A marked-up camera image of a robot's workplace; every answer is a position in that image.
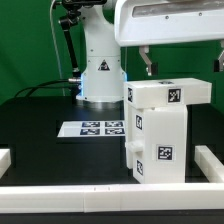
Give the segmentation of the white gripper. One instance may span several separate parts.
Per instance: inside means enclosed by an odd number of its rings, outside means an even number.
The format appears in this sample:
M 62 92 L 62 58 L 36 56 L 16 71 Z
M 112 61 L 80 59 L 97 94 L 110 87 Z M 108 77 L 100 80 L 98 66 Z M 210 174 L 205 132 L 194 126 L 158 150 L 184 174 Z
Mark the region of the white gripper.
M 158 64 L 143 45 L 224 39 L 224 0 L 118 0 L 114 18 L 120 46 L 140 46 L 149 76 Z

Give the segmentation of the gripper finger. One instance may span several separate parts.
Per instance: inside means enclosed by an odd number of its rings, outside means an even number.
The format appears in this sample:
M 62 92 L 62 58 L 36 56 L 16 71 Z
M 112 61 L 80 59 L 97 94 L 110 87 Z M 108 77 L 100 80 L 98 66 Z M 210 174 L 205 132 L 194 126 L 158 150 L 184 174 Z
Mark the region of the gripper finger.
M 222 51 L 219 57 L 214 61 L 214 71 L 222 72 L 224 71 L 224 40 L 220 42 Z

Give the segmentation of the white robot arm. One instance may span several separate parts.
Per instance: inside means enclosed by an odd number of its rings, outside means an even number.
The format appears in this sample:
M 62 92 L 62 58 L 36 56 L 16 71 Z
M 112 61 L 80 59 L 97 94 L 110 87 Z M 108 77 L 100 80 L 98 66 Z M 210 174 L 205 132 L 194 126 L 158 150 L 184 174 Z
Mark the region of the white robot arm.
M 119 102 L 122 47 L 224 40 L 224 0 L 107 0 L 82 7 L 81 21 L 87 67 L 78 98 Z

